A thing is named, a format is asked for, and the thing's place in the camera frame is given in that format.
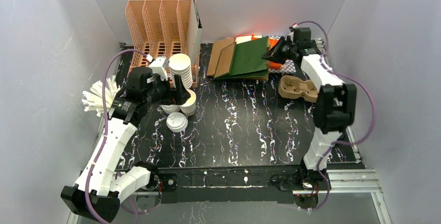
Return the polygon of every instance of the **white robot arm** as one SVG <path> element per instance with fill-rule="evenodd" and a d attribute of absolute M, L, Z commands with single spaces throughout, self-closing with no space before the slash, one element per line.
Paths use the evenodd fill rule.
<path fill-rule="evenodd" d="M 300 68 L 309 76 L 318 89 L 323 85 L 342 87 L 344 84 L 341 79 L 329 73 L 330 68 L 323 62 L 323 58 L 319 54 L 304 56 Z M 330 155 L 330 152 L 326 154 L 326 151 L 329 147 L 333 146 L 332 143 L 336 141 L 340 135 L 341 132 L 338 130 L 329 131 L 324 134 L 319 127 L 316 127 L 309 150 L 303 157 L 306 169 L 317 170 L 317 163 L 321 157 L 323 157 L 323 159 L 320 162 L 319 169 L 326 169 Z"/>
<path fill-rule="evenodd" d="M 65 186 L 61 198 L 75 214 L 95 219 L 86 204 L 86 194 L 96 213 L 111 222 L 121 202 L 143 186 L 157 183 L 151 177 L 157 168 L 153 164 L 138 162 L 127 173 L 112 181 L 116 166 L 127 142 L 135 133 L 140 120 L 152 104 L 184 104 L 189 98 L 179 75 L 175 75 L 176 89 L 163 68 L 166 60 L 157 58 L 149 67 L 133 68 L 126 84 L 118 91 L 108 112 L 107 138 L 101 135 L 85 169 L 73 186 Z M 90 168 L 94 165 L 92 175 Z"/>
<path fill-rule="evenodd" d="M 299 28 L 295 24 L 290 30 L 291 33 L 280 38 L 262 58 L 277 63 L 293 60 L 319 90 L 313 116 L 314 137 L 301 162 L 301 178 L 317 183 L 323 181 L 320 172 L 326 174 L 334 142 L 354 121 L 357 88 L 332 73 L 315 41 L 311 40 L 310 28 Z"/>

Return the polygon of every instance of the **stack of paper cups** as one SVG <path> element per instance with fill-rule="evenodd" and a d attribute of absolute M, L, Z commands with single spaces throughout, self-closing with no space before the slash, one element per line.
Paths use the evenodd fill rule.
<path fill-rule="evenodd" d="M 167 127 L 175 133 L 183 131 L 187 125 L 187 118 L 180 112 L 173 112 L 167 117 Z"/>
<path fill-rule="evenodd" d="M 161 106 L 161 108 L 164 110 L 167 114 L 172 114 L 173 112 L 179 112 L 179 106 L 172 104 L 169 106 Z"/>
<path fill-rule="evenodd" d="M 176 86 L 174 75 L 180 75 L 185 88 L 190 89 L 193 84 L 190 57 L 185 54 L 175 54 L 170 57 L 168 66 L 172 74 L 173 85 Z"/>
<path fill-rule="evenodd" d="M 190 116 L 196 111 L 196 93 L 189 89 L 187 91 L 190 93 L 190 98 L 179 108 L 186 116 Z"/>

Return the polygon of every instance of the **checkered board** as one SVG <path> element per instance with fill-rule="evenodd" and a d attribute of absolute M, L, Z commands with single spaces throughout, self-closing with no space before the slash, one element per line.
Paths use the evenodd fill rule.
<path fill-rule="evenodd" d="M 280 36 L 270 36 L 269 41 L 271 45 L 276 44 L 277 41 L 279 41 Z M 270 73 L 294 73 L 295 72 L 295 65 L 292 60 L 285 61 L 285 64 L 282 65 L 280 70 L 269 70 Z"/>
<path fill-rule="evenodd" d="M 280 70 L 269 70 L 270 73 L 294 73 L 295 72 L 295 65 L 294 61 L 287 60 L 285 61 L 285 64 L 282 65 Z"/>

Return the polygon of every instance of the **black marble table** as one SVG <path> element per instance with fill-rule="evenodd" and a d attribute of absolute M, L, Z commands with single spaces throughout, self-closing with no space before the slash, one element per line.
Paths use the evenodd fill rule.
<path fill-rule="evenodd" d="M 173 133 L 167 114 L 152 106 L 121 156 L 118 169 L 138 161 L 159 167 L 299 164 L 313 137 L 314 104 L 277 93 L 282 74 L 269 81 L 207 77 L 212 44 L 201 44 L 196 112 L 185 131 Z M 130 56 L 121 59 L 117 83 L 125 82 Z M 303 72 L 294 74 L 305 79 Z M 350 146 L 334 147 L 331 163 L 355 162 Z"/>

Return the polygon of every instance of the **cardboard sheet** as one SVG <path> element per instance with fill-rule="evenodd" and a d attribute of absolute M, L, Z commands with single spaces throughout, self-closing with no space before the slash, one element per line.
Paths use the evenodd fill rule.
<path fill-rule="evenodd" d="M 219 62 L 217 63 L 214 78 L 230 73 L 235 47 L 236 43 L 232 43 L 220 51 Z"/>
<path fill-rule="evenodd" d="M 234 43 L 233 38 L 216 41 L 211 51 L 210 63 L 208 64 L 207 76 L 214 76 L 222 49 Z"/>

